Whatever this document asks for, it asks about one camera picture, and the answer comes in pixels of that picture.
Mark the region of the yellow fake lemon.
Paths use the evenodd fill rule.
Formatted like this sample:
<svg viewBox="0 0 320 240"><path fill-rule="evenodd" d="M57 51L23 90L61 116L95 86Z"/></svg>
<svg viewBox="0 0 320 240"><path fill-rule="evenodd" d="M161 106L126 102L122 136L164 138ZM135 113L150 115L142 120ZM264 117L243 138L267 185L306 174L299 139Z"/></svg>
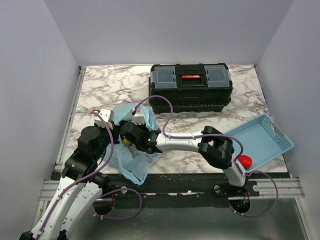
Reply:
<svg viewBox="0 0 320 240"><path fill-rule="evenodd" d="M128 139L124 139L123 140L123 143L126 145L126 146L131 146L132 145L132 143L128 140Z"/></svg>

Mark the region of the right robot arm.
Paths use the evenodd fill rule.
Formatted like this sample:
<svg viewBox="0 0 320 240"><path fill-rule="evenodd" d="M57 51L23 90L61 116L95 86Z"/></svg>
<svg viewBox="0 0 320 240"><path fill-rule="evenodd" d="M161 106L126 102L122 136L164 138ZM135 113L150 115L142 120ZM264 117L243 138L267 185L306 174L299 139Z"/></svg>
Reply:
<svg viewBox="0 0 320 240"><path fill-rule="evenodd" d="M166 133L159 129L149 130L144 124L122 120L119 136L147 154L171 151L199 153L210 166L223 170L234 195L241 196L248 190L247 177L238 161L244 150L242 143L212 126L205 126L202 131L193 133Z"/></svg>

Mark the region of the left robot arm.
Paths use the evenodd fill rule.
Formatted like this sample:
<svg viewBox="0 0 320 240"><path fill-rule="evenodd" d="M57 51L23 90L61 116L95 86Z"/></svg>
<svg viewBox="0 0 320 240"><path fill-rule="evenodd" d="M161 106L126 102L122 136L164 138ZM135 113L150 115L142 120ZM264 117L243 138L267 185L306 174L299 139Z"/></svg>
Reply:
<svg viewBox="0 0 320 240"><path fill-rule="evenodd" d="M99 172L98 160L107 147L118 142L119 128L113 121L96 120L85 127L77 148L64 163L57 189L44 214L22 240L66 240L75 224L97 197L107 197L111 185Z"/></svg>

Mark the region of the light blue plastic bag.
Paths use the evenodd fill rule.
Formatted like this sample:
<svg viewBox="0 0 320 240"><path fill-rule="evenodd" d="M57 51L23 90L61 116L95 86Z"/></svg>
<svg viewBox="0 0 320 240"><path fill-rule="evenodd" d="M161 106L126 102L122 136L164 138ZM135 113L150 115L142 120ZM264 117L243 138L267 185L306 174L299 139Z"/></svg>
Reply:
<svg viewBox="0 0 320 240"><path fill-rule="evenodd" d="M112 109L114 112L113 121L119 124L121 120L128 120L126 117L131 113L132 109L137 103L125 103L118 105ZM144 119L146 120L146 127L148 130L159 130L156 123L156 116L150 107L141 105L139 109L142 110ZM125 146L118 138L120 144L114 144L112 157L108 165L112 166L128 180L136 185L142 185L148 175L149 169L161 156L160 153L147 154L146 152L137 150L134 146Z"/></svg>

